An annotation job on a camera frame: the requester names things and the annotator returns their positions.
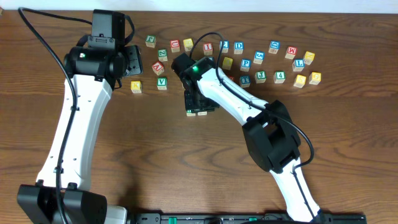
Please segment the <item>green N block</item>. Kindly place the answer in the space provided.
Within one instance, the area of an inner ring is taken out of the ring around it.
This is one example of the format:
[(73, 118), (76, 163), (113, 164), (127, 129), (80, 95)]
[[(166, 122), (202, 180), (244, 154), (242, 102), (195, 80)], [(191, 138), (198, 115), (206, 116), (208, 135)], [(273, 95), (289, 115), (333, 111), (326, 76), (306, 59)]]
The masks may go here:
[(187, 116), (196, 116), (196, 112), (192, 111), (192, 110), (187, 110), (186, 112)]

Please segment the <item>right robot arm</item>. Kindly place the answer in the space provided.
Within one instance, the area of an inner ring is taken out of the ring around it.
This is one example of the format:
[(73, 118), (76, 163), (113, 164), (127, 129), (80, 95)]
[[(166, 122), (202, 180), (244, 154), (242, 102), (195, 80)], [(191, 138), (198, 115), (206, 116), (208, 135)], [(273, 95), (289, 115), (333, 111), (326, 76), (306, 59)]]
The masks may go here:
[(228, 78), (214, 60), (195, 61), (187, 54), (171, 65), (185, 89), (185, 109), (201, 114), (222, 107), (242, 126), (248, 153), (275, 179), (296, 222), (314, 222), (320, 207), (314, 201), (302, 173), (299, 146), (308, 137), (293, 122), (283, 103), (268, 103), (248, 93)]

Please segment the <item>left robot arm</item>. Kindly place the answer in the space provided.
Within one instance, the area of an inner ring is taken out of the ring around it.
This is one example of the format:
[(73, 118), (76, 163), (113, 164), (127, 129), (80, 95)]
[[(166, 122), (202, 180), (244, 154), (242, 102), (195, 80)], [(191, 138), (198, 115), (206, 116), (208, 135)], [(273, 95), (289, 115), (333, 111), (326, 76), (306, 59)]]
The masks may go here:
[(62, 112), (35, 184), (22, 184), (17, 202), (33, 223), (128, 223), (126, 208), (91, 192), (91, 162), (103, 112), (124, 77), (142, 73), (139, 48), (125, 33), (131, 18), (96, 9), (91, 33), (64, 59)]

